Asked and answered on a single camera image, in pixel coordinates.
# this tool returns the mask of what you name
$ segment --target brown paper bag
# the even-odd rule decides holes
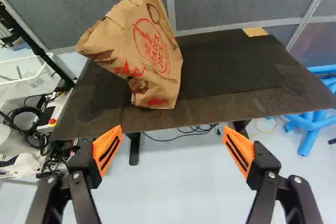
[[[161,0],[122,0],[79,39],[76,50],[127,79],[132,103],[173,109],[182,55]]]

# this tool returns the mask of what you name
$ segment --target floor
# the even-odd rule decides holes
[[[295,129],[286,134],[284,122],[276,121],[253,120],[247,126],[251,140],[261,141],[281,161],[282,176],[296,174],[307,179],[324,223],[334,223],[336,144],[329,145],[327,140],[336,137],[336,125],[323,129],[309,157],[301,157],[296,151],[302,132]],[[257,126],[269,132],[275,124],[268,134],[256,130]],[[180,133],[171,129],[147,134],[164,140]],[[164,143],[142,135],[140,162],[133,167],[128,165],[129,144],[125,136],[102,184],[92,191],[102,223],[245,223],[255,192],[215,131]],[[34,190],[32,186],[4,184],[0,198],[6,199],[6,205],[0,216],[6,223],[24,223]],[[71,203],[64,223],[76,223]],[[279,203],[272,223],[285,223]]]

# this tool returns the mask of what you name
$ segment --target red button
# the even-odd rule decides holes
[[[51,118],[51,119],[49,119],[48,123],[49,124],[55,124],[56,123],[56,119]]]

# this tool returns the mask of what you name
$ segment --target perforated metal surface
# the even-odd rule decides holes
[[[182,83],[175,109],[131,105],[126,81],[90,62],[55,128],[58,139],[236,121],[322,110],[334,95],[274,36],[220,31],[178,39]]]

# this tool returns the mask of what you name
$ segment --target screw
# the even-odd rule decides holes
[[[72,176],[74,179],[76,179],[76,178],[78,178],[79,177],[79,174],[78,173],[75,173],[75,174],[73,174],[73,176]]]
[[[50,183],[52,183],[52,182],[54,182],[54,178],[53,178],[53,177],[48,178],[47,183],[50,184]]]
[[[269,172],[269,173],[268,173],[268,177],[270,177],[270,178],[275,178],[275,174],[274,174],[273,172]]]
[[[296,182],[296,183],[302,183],[302,180],[301,180],[301,178],[299,178],[299,177],[295,177],[294,178],[294,181]]]

